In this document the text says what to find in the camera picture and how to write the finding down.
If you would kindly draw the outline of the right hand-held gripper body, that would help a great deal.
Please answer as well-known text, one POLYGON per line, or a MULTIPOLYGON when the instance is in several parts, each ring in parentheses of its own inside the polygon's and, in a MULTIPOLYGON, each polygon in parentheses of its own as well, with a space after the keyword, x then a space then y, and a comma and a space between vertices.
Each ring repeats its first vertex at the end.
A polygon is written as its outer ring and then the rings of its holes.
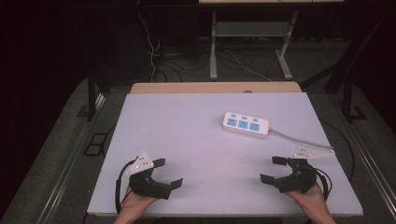
POLYGON ((314 167, 308 161, 317 158, 329 157, 335 154, 333 149, 318 149, 313 147, 297 147, 296 151, 288 159, 291 174, 275 179, 275 187, 281 192, 299 190, 301 193, 308 192, 319 178, 323 193, 332 191, 330 177, 319 168, 314 167))

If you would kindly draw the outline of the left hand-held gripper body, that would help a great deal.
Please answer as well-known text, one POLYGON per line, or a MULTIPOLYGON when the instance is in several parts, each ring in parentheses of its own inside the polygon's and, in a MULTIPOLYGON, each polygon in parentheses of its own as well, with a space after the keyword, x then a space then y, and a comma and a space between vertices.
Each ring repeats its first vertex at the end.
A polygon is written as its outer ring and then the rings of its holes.
POLYGON ((149 154, 144 151, 130 165, 124 174, 129 177, 129 187, 136 195, 167 200, 172 192, 170 184, 155 181, 151 176, 156 168, 149 154))

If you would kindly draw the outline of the person's left hand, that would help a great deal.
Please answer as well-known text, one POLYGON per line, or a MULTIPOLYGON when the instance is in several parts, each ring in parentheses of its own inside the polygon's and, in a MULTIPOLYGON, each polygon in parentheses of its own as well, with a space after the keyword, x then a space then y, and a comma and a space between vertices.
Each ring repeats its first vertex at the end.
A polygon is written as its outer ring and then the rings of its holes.
POLYGON ((120 224, 133 224, 145 211, 157 201, 157 198, 136 195, 130 187, 127 188, 126 198, 116 219, 120 224))

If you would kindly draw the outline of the person's right hand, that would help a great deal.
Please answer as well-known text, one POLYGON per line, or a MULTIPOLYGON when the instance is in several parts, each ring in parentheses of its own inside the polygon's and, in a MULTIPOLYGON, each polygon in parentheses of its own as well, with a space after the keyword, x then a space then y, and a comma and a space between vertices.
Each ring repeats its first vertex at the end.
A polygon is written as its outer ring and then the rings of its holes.
POLYGON ((318 183, 306 193, 296 190, 286 192, 286 195, 291 197, 303 212, 312 219, 321 219, 328 213, 327 204, 318 183))

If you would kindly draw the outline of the white table mat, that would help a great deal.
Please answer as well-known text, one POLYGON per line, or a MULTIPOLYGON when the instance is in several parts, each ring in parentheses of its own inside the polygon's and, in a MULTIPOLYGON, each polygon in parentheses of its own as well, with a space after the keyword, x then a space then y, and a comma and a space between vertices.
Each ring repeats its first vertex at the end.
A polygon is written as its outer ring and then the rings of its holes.
POLYGON ((169 199, 159 200, 150 217, 292 217, 298 205, 260 174, 280 177, 290 168, 272 163, 289 157, 299 140, 329 143, 308 96, 303 93, 133 93, 126 97, 98 177, 89 213, 115 214, 121 168, 146 151, 166 164, 152 177, 183 179, 169 199), (227 112, 269 121, 266 137, 223 129, 227 112))

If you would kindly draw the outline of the white power strip blue sockets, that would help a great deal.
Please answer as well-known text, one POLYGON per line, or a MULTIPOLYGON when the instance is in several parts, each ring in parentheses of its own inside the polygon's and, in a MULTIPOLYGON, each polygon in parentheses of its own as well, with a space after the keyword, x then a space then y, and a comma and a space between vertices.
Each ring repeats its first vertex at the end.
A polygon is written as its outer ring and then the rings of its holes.
POLYGON ((269 121, 233 112, 227 112, 222 119, 224 130, 264 138, 269 133, 269 121))

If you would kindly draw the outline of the black stand leg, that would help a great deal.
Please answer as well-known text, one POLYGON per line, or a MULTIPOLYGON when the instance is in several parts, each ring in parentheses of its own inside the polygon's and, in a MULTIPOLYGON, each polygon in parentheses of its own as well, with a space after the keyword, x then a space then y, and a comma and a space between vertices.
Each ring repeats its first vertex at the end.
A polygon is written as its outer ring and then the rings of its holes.
POLYGON ((347 77, 344 82, 344 93, 343 93, 343 114, 349 123, 353 123, 355 120, 366 120, 367 117, 359 106, 352 104, 353 96, 353 78, 347 77))
POLYGON ((95 79, 93 69, 91 68, 88 73, 88 116, 87 121, 91 121, 96 112, 96 91, 95 91, 95 79))

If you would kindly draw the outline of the grey metal stand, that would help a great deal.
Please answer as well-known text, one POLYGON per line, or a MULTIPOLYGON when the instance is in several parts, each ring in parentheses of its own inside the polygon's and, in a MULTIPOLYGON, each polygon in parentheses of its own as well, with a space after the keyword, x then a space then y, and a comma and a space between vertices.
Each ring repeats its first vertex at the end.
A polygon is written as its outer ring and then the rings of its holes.
POLYGON ((209 54, 209 78, 218 79, 216 40, 218 37, 281 37, 282 45, 275 51, 278 64, 286 80, 292 80, 285 54, 299 11, 294 10, 287 21, 219 21, 218 13, 212 13, 209 54))

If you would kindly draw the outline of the aluminium floor rail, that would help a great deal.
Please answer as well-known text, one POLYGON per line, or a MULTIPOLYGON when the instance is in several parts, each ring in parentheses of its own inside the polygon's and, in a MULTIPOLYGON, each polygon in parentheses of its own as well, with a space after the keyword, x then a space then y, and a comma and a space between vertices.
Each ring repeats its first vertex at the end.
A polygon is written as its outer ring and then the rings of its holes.
POLYGON ((41 178, 49 185, 35 224, 50 224, 81 157, 92 128, 89 109, 101 110, 106 97, 72 94, 37 159, 41 178))
POLYGON ((351 179, 363 206, 364 219, 396 224, 396 135, 364 96, 355 98, 354 112, 364 119, 348 121, 341 100, 330 95, 336 121, 352 146, 356 167, 351 179))

